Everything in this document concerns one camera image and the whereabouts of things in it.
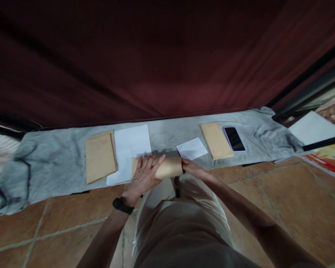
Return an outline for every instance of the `leg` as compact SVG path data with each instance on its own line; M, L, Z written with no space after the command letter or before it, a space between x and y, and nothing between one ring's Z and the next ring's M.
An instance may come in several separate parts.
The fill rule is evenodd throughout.
M197 201L202 207L215 215L216 218L230 231L226 214L224 213L217 196L203 181L195 179L189 174L184 174L180 177L179 188L180 196L182 198Z
M133 241L133 263L141 250L145 234L150 229L155 218L157 212L156 208L162 200L168 200L174 197L175 190L171 179L164 179L160 184L144 194L137 214L137 228Z

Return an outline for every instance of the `gray towel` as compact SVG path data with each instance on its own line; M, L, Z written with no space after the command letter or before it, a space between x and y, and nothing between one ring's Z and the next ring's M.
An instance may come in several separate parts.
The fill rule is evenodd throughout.
M215 161L210 153L194 160L208 170L272 161L302 152L300 141L274 122L273 115L271 109L262 107L227 114L27 133L0 174L0 215L19 212L28 204L49 197L106 187L105 179L86 184L85 140L112 129L147 124L153 153L179 156L176 145L196 137L208 149L200 124L218 122L221 127L236 127L246 151Z

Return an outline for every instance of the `watch strap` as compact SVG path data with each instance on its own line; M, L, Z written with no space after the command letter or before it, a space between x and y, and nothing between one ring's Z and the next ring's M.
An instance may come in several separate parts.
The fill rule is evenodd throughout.
M125 205L123 200L120 199L120 198L116 198L114 199L113 201L113 207L115 207L115 209L118 209L124 213L127 213L127 214L131 214L134 210L134 207L129 207L128 205Z

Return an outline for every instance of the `white paper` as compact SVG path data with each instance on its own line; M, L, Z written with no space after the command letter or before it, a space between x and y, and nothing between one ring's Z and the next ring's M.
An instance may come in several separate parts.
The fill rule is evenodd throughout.
M114 140L118 170L107 176L108 186L130 181L133 158L151 154L148 125L116 130Z
M305 145L335 137L335 125L311 111L289 130Z
M200 138L194 138L180 145L177 145L180 156L188 160L194 160L204 154L207 154L205 146L202 144Z

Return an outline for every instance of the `smartphone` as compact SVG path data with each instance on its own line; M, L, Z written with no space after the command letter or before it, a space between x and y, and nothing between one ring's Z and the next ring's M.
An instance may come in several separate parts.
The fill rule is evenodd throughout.
M235 127L225 127L224 133L226 134L227 141L230 144L232 151L239 152L246 150Z

